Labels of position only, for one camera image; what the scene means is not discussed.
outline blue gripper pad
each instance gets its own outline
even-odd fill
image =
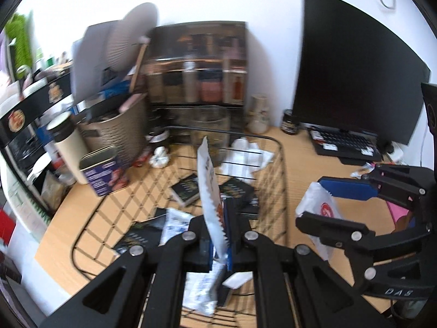
[[[365,180],[322,176],[318,182],[334,197],[367,201],[378,194],[377,189]]]

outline white wall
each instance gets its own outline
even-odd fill
[[[24,0],[19,11],[34,9],[36,37],[45,54],[59,55],[82,37],[91,24],[122,18],[142,2],[158,6],[160,24],[189,21],[247,21],[250,31],[248,92],[270,97],[272,123],[278,125],[282,110],[294,95],[301,46],[302,0]],[[431,69],[437,83],[437,40],[411,0],[397,0],[396,11],[379,0],[344,0],[368,13],[403,39]],[[417,165],[425,130],[422,113],[417,129],[405,148],[407,163]],[[432,137],[428,133],[423,165],[433,165]]]

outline white thermos bottle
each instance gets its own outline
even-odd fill
[[[87,179],[79,170],[79,162],[89,151],[71,118],[71,113],[67,111],[54,118],[47,125],[47,130],[76,180],[80,184],[87,184]]]

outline keyboard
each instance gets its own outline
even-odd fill
[[[308,130],[317,154],[365,160],[381,161],[382,157],[376,146],[367,138],[356,134],[327,131],[318,128]]]

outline red logo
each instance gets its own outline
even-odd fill
[[[322,207],[320,207],[320,214],[325,217],[334,218],[334,214],[332,213],[331,206],[329,206],[326,202],[322,204]]]

